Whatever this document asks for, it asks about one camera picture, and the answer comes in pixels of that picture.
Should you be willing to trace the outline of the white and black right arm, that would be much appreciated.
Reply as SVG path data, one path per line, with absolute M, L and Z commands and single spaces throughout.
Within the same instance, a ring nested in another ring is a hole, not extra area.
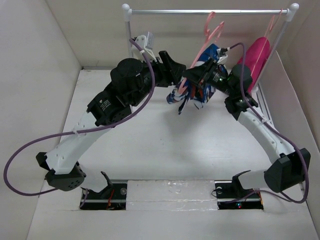
M 309 183 L 309 151 L 299 149 L 267 122 L 258 103 L 248 93 L 253 79 L 247 66 L 237 64 L 227 73 L 223 65 L 210 59 L 186 70 L 183 76 L 197 89 L 214 87 L 226 94 L 227 111 L 251 133 L 269 158 L 268 169 L 248 170 L 233 176 L 231 191 L 235 196 L 243 197 L 250 190 L 261 188 L 283 194 L 297 184 Z

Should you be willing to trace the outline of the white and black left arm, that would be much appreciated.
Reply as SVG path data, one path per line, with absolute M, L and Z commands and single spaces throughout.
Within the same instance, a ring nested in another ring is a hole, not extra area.
M 121 60 L 110 71 L 111 82 L 90 101 L 72 134 L 50 152 L 37 154 L 39 166 L 48 171 L 48 185 L 65 192 L 80 187 L 98 198 L 108 198 L 113 186 L 107 174 L 84 172 L 79 159 L 102 135 L 129 117 L 132 107 L 140 104 L 152 86 L 173 86 L 185 70 L 186 66 L 174 61 L 165 50 L 149 63 L 135 58 Z

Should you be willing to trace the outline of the blue patterned trousers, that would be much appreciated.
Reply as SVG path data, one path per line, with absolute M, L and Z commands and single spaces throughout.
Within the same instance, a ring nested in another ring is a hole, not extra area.
M 207 47 L 200 55 L 195 67 L 202 65 L 209 59 L 215 59 L 217 62 L 217 49 L 220 49 L 220 47 L 214 43 Z M 216 89 L 213 86 L 205 84 L 203 87 L 199 88 L 189 82 L 188 79 L 184 80 L 182 78 L 172 92 L 167 95 L 166 101 L 168 104 L 181 102 L 181 105 L 178 108 L 178 114 L 181 114 L 188 101 L 192 101 L 197 109 L 201 109 L 208 103 L 215 92 Z

